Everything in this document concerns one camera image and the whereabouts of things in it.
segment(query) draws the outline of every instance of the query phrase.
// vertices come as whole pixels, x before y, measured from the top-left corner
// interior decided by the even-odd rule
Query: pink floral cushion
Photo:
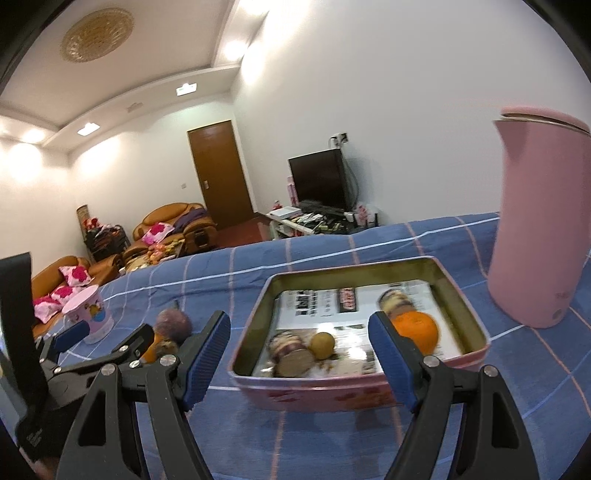
[[[43,323],[49,322],[51,317],[61,312],[63,308],[60,302],[52,299],[49,295],[33,300],[33,307],[35,308],[35,317]]]
[[[142,237],[142,240],[146,245],[159,244],[173,230],[174,227],[169,223],[158,222],[153,224],[148,233]]]
[[[84,287],[69,287],[64,285],[62,287],[57,287],[54,291],[51,292],[50,297],[54,300],[60,302],[62,306],[68,303],[74,295],[80,293],[84,290]]]
[[[92,281],[88,270],[82,265],[78,265],[77,267],[60,267],[60,272],[64,275],[66,283],[70,287],[84,287]]]

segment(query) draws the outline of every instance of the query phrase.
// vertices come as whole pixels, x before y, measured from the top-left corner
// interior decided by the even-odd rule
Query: snack
[[[327,332],[317,333],[310,340],[308,348],[317,360],[326,360],[335,352],[335,337]]]
[[[314,354],[290,330],[278,333],[269,342],[269,353],[278,377],[300,377],[314,365]]]
[[[433,317],[423,312],[406,312],[391,321],[396,331],[410,338],[423,355],[432,355],[439,342],[439,328]]]
[[[410,299],[400,290],[395,289],[385,291],[379,298],[378,305],[390,320],[416,310]]]

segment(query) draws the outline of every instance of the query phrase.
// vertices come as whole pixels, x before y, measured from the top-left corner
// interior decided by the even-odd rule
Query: wall socket
[[[349,136],[347,133],[336,134],[330,137],[331,141],[334,143],[336,148],[341,148],[344,143],[349,141]]]

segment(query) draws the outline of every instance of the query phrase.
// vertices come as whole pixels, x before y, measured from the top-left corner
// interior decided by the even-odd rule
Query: newspaper
[[[368,321],[372,313],[382,310],[380,299],[390,290],[404,293],[416,310],[433,317],[439,328],[439,343],[434,355],[441,360],[462,355],[453,327],[442,315],[429,283],[423,280],[337,290],[288,290],[275,301],[267,342],[252,375],[274,375],[274,363],[267,344],[272,337],[286,330],[299,335],[306,345],[319,332],[328,332],[335,337],[335,354],[327,360],[317,361],[305,378],[381,372],[382,367],[369,341]]]

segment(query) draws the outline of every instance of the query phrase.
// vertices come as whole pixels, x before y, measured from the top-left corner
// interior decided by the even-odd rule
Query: pink tin box
[[[252,376],[267,348],[278,296],[288,290],[332,290],[423,280],[451,326],[463,354],[446,360],[455,368],[478,370],[491,339],[478,315],[451,276],[434,257],[379,262],[351,267],[282,273],[270,277],[256,301],[229,364],[233,383],[257,407],[267,410],[342,411],[392,406],[394,395],[383,373],[332,378]]]

